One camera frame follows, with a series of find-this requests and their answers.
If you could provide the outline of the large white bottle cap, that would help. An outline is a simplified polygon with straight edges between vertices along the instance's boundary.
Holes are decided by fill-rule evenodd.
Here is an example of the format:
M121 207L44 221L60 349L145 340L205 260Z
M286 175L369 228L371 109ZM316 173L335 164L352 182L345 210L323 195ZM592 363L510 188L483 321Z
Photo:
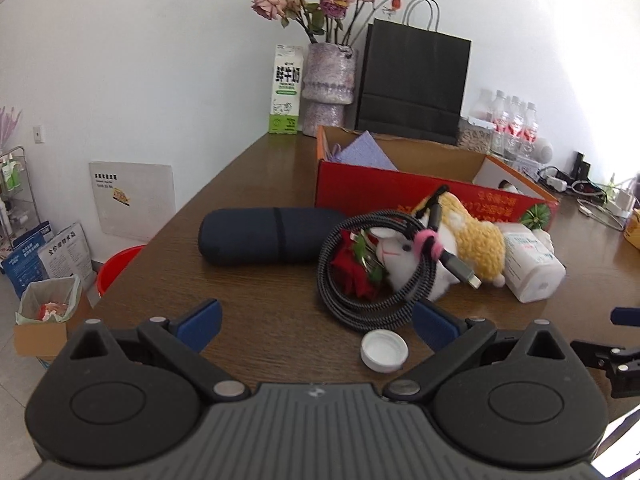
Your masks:
M374 372L390 374L404 366L409 357L405 339L391 330L371 330L360 342L360 359Z

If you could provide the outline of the cardboard trash box with liner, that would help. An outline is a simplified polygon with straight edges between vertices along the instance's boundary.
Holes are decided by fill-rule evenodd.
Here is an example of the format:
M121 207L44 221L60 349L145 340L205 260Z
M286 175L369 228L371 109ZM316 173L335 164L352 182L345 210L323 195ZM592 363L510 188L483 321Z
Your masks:
M78 276L32 282L15 313L14 349L19 356L52 360L91 315L92 307Z

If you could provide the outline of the dark navy soft case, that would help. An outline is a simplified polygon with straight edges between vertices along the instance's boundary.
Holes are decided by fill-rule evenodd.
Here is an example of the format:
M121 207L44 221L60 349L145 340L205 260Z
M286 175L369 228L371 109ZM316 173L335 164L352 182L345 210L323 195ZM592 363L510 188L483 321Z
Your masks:
M314 264L339 211L314 207L224 208L206 214L198 250L215 266Z

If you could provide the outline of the water bottle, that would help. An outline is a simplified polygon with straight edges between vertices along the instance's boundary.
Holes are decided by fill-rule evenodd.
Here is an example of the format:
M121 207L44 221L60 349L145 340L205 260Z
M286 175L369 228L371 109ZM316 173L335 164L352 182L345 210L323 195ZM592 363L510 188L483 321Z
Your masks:
M491 151L502 156L506 147L506 130L508 130L509 123L508 104L506 104L506 95L502 90L496 92L494 102L491 104L490 118L495 127Z
M538 136L538 128L538 114L536 105L533 102L528 102L524 115L521 140L521 154L526 158L533 158L535 142Z
M506 127L506 157L516 159L521 147L522 130L524 126L524 108L518 96L511 96L508 109L508 126Z

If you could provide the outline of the purple fabric pouch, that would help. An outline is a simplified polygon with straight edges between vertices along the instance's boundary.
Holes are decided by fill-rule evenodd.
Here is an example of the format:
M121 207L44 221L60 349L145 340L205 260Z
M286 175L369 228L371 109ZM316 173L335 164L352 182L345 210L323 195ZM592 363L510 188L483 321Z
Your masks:
M351 144L335 144L328 157L338 164L396 171L397 167L371 136L369 131L358 134Z

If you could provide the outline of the purple textured vase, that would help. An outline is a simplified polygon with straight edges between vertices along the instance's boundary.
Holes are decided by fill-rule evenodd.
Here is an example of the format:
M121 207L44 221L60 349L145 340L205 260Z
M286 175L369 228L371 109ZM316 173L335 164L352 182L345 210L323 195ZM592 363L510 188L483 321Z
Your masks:
M357 52L330 42L311 44L304 69L303 134L316 136L320 126L344 125L346 107L355 99Z

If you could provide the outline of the blue white paper packages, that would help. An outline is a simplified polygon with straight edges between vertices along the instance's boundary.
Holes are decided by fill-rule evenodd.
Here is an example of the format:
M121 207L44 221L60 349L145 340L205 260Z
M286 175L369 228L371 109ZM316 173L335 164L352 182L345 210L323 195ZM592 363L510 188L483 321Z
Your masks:
M84 229L74 222L53 234L49 221L21 237L21 243L2 262L17 298L33 282L76 275L84 289L96 281Z

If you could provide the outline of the clear jar of seeds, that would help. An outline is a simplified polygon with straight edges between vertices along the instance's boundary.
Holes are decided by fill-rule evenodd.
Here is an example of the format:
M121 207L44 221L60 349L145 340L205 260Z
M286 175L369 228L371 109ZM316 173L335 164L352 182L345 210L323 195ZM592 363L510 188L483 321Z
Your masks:
M495 126L475 117L461 117L458 123L457 147L471 152L489 154Z

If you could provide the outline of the yellow white plush alpaca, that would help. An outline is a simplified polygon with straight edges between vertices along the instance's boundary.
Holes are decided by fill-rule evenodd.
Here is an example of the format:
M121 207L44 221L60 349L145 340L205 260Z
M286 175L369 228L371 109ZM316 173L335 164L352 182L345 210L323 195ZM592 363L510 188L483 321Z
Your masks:
M438 202L442 210L438 234L446 251L464 262L482 284L506 284L502 274L506 244L500 230L491 222L472 217L457 196L448 191L438 196ZM391 229L372 228L370 232L378 240L376 258L384 266L387 281L399 292L418 266L414 243Z

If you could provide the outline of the white wall panel with sticker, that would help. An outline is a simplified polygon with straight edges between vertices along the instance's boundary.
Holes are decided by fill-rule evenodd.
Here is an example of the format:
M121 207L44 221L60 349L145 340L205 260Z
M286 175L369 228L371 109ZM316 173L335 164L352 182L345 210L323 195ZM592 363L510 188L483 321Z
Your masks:
M89 162L89 174L105 234L148 242L177 211L171 166Z

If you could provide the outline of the red orange cardboard box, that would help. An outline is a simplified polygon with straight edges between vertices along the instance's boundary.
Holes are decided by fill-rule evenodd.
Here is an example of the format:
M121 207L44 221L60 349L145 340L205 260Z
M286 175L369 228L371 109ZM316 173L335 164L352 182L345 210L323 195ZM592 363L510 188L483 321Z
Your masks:
M393 170L337 162L338 152L358 136L344 128L318 128L316 206L351 217L382 209L409 212L446 185L480 220L525 220L547 229L558 210L553 195L500 159L452 145L376 134Z

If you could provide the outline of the water bottle right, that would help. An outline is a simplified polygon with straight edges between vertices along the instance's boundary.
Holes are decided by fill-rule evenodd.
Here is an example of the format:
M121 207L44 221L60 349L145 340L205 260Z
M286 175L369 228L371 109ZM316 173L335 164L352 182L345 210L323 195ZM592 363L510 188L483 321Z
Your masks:
M528 102L524 115L521 140L521 154L526 158L533 158L535 142L538 136L538 128L538 114L536 105L533 102Z

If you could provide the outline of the white round speaker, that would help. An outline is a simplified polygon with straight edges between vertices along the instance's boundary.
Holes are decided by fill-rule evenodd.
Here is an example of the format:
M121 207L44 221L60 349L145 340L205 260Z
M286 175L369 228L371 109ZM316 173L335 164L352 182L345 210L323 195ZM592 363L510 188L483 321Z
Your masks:
M538 136L533 144L533 160L540 164L548 164L552 161L553 155L554 151L551 142L548 139Z

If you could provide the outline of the red plastic bucket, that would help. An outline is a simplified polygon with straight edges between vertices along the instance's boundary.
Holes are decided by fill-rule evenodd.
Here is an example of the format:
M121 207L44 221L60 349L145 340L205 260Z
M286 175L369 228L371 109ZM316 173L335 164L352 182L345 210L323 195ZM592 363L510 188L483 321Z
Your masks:
M111 284L114 283L116 278L119 277L128 264L132 263L132 260L134 260L144 248L144 245L138 245L124 249L114 256L111 256L111 258L101 266L96 276L96 291L100 298L105 295Z

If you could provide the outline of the white power adapter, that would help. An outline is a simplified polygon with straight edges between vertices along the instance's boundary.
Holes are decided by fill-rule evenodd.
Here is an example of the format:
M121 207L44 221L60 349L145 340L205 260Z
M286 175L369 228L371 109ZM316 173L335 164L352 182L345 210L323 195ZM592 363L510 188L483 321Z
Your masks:
M552 188L552 190L555 190L557 193L564 193L568 188L567 182L558 177L548 176L544 182L546 182L546 185L548 185L549 188Z

